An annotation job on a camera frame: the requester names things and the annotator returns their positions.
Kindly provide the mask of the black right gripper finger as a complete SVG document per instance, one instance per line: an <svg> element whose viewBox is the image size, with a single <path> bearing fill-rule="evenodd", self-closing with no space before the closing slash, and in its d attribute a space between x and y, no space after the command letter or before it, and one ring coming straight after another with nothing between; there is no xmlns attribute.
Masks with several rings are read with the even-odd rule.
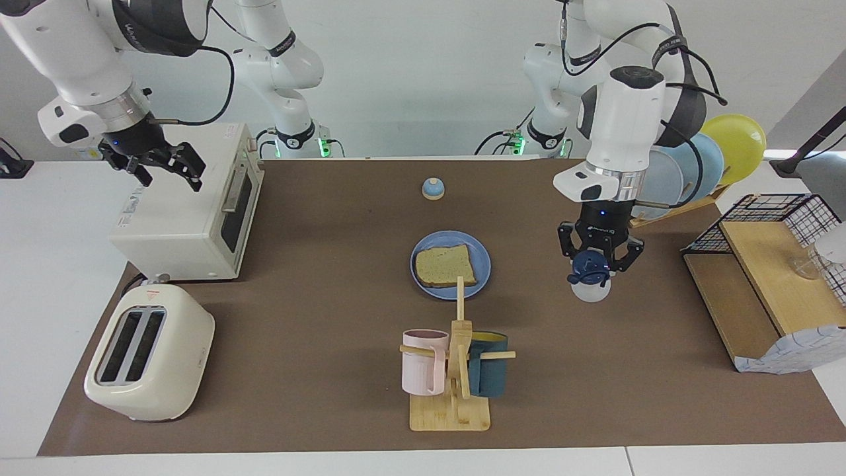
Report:
<svg viewBox="0 0 846 476"><path fill-rule="evenodd" d="M184 178L193 192L202 189L202 174L206 164L193 145L182 142L167 148L167 160L164 165L166 171Z"/></svg>
<svg viewBox="0 0 846 476"><path fill-rule="evenodd" d="M134 176L144 187L149 187L152 183L152 176L137 159L108 159L108 164L115 171L125 171Z"/></svg>

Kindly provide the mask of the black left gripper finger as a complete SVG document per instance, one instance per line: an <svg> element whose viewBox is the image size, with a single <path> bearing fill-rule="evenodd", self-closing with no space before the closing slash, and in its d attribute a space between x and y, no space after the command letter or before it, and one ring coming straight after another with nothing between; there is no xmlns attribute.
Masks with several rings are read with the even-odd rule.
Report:
<svg viewBox="0 0 846 476"><path fill-rule="evenodd" d="M579 234L580 221L562 221L558 226L558 239L562 255L573 262L576 255L582 251L582 240Z"/></svg>
<svg viewBox="0 0 846 476"><path fill-rule="evenodd" d="M620 273L627 271L638 259L640 254L643 253L645 246L643 240L635 236L629 236L626 241L627 253L620 259L614 257L614 255L612 256L613 261L609 262L610 271Z"/></svg>

